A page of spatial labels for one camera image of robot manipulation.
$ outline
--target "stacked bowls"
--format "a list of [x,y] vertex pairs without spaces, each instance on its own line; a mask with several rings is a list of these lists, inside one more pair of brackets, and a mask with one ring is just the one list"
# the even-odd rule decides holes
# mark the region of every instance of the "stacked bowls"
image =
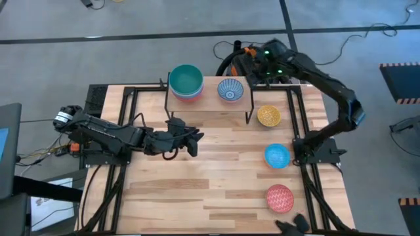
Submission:
[[183,102],[199,100],[204,89],[203,74],[192,65],[178,66],[169,74],[169,88]]

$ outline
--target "yellow bowl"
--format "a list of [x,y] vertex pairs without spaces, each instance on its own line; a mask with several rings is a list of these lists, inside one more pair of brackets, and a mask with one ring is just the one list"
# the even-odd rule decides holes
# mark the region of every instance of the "yellow bowl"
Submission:
[[267,127],[275,127],[280,123],[280,112],[275,106],[264,105],[258,109],[257,114],[260,123]]

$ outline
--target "blue bowl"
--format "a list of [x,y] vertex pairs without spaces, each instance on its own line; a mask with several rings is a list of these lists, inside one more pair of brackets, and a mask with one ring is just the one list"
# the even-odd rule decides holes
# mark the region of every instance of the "blue bowl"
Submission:
[[217,92],[222,99],[228,102],[235,102],[242,97],[243,86],[236,79],[224,79],[217,86]]
[[193,65],[178,66],[169,74],[169,87],[177,95],[193,95],[202,90],[203,84],[203,74]]
[[272,168],[285,168],[290,162],[290,152],[281,144],[271,144],[265,149],[265,161]]

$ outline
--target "bowl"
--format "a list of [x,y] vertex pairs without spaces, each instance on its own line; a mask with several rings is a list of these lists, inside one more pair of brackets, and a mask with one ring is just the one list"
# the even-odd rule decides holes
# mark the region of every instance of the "bowl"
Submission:
[[182,98],[182,99],[193,99],[195,97],[197,97],[199,94],[201,94],[201,92],[203,92],[203,88],[204,88],[204,84],[201,85],[201,87],[199,88],[199,90],[197,90],[195,93],[193,94],[189,94],[189,95],[183,95],[183,94],[179,94],[176,91],[172,90],[172,93],[177,97],[177,98]]
[[285,168],[290,162],[290,152],[281,144],[271,144],[266,147],[265,161],[272,168]]
[[202,90],[203,84],[203,74],[193,65],[178,66],[169,74],[169,87],[181,96],[197,93]]
[[258,120],[266,127],[275,127],[280,123],[280,112],[275,106],[263,105],[258,109]]
[[236,79],[224,79],[217,86],[219,96],[227,102],[238,101],[243,95],[242,83]]
[[293,193],[284,185],[276,184],[267,190],[267,204],[277,213],[286,213],[293,208]]
[[201,98],[202,92],[203,92],[203,87],[199,91],[194,93],[193,96],[178,95],[174,92],[173,92],[173,94],[174,94],[175,98],[177,98],[178,100],[180,100],[182,102],[195,102],[195,101],[197,101]]

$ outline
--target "red patterned bowl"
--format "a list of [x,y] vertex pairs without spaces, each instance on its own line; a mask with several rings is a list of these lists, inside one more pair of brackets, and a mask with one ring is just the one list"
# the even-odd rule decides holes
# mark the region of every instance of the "red patterned bowl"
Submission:
[[293,193],[281,184],[271,186],[266,198],[268,206],[275,212],[286,213],[293,208]]

